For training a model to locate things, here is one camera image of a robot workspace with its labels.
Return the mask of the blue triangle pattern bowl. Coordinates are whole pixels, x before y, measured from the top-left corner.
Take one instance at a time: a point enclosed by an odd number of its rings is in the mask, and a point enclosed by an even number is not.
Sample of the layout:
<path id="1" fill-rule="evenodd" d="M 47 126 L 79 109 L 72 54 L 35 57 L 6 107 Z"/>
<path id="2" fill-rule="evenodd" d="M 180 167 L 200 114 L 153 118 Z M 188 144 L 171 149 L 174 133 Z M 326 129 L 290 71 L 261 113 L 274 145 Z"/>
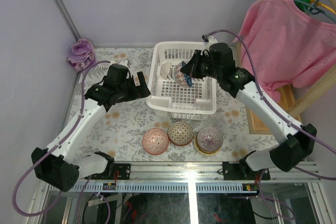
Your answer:
<path id="1" fill-rule="evenodd" d="M 188 76 L 188 75 L 185 74 L 184 75 L 184 79 L 185 79 L 186 85 L 188 87 L 192 87 L 193 86 L 193 80 L 192 80 L 192 78 L 190 76 Z"/>

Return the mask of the brown checker pattern bowl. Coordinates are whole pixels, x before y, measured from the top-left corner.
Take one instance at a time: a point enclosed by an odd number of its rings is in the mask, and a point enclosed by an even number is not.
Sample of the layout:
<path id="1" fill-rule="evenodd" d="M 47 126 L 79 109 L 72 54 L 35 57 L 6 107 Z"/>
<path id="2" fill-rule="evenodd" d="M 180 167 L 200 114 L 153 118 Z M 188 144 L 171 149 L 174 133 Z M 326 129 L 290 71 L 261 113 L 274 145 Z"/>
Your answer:
<path id="1" fill-rule="evenodd" d="M 176 146 L 186 146 L 194 138 L 194 130 L 184 121 L 174 122 L 168 129 L 169 140 Z"/>

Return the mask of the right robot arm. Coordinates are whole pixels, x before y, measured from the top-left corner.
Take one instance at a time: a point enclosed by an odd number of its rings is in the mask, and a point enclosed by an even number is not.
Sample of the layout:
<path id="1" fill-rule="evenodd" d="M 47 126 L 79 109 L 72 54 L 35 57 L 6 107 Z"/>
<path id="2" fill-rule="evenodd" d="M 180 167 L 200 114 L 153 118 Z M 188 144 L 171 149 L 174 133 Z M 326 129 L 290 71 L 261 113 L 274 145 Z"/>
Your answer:
<path id="1" fill-rule="evenodd" d="M 273 167 L 288 172 L 312 153 L 316 128 L 292 118 L 257 87 L 255 77 L 236 66 L 232 49 L 226 43 L 208 43 L 205 49 L 195 51 L 181 72 L 193 79 L 215 79 L 224 91 L 252 110 L 278 142 L 275 148 L 253 151 L 240 160 L 243 178 L 251 179 L 259 170 Z"/>

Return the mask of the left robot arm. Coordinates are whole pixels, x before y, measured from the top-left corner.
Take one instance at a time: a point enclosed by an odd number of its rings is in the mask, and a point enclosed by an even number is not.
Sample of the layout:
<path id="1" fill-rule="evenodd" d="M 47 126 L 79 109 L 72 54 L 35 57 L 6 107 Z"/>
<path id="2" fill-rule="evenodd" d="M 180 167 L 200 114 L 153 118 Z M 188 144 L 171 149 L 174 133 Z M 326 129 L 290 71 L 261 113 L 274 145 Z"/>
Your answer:
<path id="1" fill-rule="evenodd" d="M 101 151 L 82 159 L 76 152 L 92 127 L 118 103 L 148 97 L 151 93 L 143 72 L 138 81 L 127 66 L 113 63 L 103 79 L 82 92 L 81 107 L 68 125 L 46 148 L 36 148 L 32 155 L 38 179 L 68 192 L 81 178 L 109 179 L 115 175 L 114 159 Z"/>

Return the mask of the white plastic dish rack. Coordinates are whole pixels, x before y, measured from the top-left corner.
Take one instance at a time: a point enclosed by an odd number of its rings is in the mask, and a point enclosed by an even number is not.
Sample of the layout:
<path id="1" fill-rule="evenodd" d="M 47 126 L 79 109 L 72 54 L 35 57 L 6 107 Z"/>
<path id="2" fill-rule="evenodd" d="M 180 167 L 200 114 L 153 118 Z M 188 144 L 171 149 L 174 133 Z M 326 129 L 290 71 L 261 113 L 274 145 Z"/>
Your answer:
<path id="1" fill-rule="evenodd" d="M 189 41 L 166 41 L 154 46 L 148 88 L 151 95 L 147 105 L 158 116 L 174 119 L 206 120 L 216 112 L 216 82 L 211 78 L 192 80 L 192 87 L 178 85 L 171 76 L 162 77 L 164 65 L 174 69 L 180 62 L 188 62 L 204 44 Z"/>

